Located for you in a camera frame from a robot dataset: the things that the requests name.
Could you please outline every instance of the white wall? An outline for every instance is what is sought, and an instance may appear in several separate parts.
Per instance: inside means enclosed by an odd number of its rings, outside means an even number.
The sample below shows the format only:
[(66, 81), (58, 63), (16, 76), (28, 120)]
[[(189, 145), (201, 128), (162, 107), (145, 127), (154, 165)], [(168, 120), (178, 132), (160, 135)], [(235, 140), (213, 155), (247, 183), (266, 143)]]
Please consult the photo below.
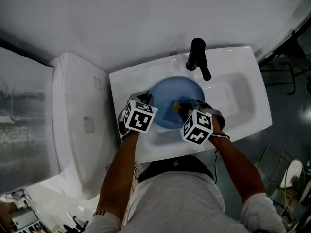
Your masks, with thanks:
[(53, 68), (0, 47), (0, 195), (59, 174)]
[(309, 15), (311, 0), (0, 0), (0, 29), (112, 72), (185, 52), (191, 40), (251, 45), (257, 58)]

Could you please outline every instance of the white cloth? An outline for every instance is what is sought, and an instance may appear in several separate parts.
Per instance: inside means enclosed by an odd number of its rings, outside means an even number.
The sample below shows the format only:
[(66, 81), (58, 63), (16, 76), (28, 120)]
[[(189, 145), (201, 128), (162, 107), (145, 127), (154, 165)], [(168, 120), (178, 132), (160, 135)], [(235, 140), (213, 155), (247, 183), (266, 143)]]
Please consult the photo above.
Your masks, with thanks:
[(280, 216), (264, 193), (251, 196), (240, 224), (224, 214), (225, 203), (206, 174), (166, 172), (141, 182), (130, 200), (126, 225), (114, 215), (94, 216), (86, 233), (285, 233)]

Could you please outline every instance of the hand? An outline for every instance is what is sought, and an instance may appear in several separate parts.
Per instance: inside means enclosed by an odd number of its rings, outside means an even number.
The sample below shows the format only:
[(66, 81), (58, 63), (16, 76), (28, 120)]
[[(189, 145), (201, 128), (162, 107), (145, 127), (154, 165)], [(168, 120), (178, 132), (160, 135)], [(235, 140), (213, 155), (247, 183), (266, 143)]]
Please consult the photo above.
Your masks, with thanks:
[(222, 132), (222, 130), (220, 129), (220, 125), (218, 123), (216, 115), (213, 115), (212, 122), (213, 122), (214, 133), (215, 134), (224, 134), (224, 132)]

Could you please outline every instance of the gray floor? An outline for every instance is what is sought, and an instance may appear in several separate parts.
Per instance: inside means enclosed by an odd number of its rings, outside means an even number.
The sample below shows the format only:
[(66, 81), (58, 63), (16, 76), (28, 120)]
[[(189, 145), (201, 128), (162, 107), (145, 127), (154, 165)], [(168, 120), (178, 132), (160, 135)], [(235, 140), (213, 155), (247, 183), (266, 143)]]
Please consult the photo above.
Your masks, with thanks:
[[(290, 86), (267, 87), (273, 125), (234, 142), (255, 166), (266, 146), (278, 152), (284, 149), (304, 165), (311, 158), (311, 94), (306, 89), (309, 75), (306, 73), (296, 77), (296, 93), (291, 96), (286, 94)], [(205, 151), (196, 156), (214, 172), (214, 151)], [(275, 163), (268, 164), (268, 168), (276, 168)], [(225, 213), (239, 220), (242, 202), (219, 155), (217, 177), (225, 200)]]

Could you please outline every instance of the white sink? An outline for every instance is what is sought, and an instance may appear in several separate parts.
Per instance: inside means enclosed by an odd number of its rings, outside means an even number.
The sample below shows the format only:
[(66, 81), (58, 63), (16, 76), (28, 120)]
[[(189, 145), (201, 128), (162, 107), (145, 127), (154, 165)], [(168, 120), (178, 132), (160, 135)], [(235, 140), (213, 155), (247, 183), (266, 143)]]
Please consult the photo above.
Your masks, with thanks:
[[(225, 118), (224, 133), (236, 141), (272, 125), (269, 102), (261, 73), (251, 47), (209, 49), (205, 51), (210, 81), (201, 70), (188, 71), (187, 54), (170, 56), (129, 67), (109, 75), (116, 117), (129, 96), (148, 91), (158, 81), (185, 76), (203, 89), (205, 101), (220, 110)], [(141, 133), (136, 146), (136, 162), (150, 162), (192, 154), (214, 148), (181, 139), (179, 130), (167, 130), (153, 123)]]

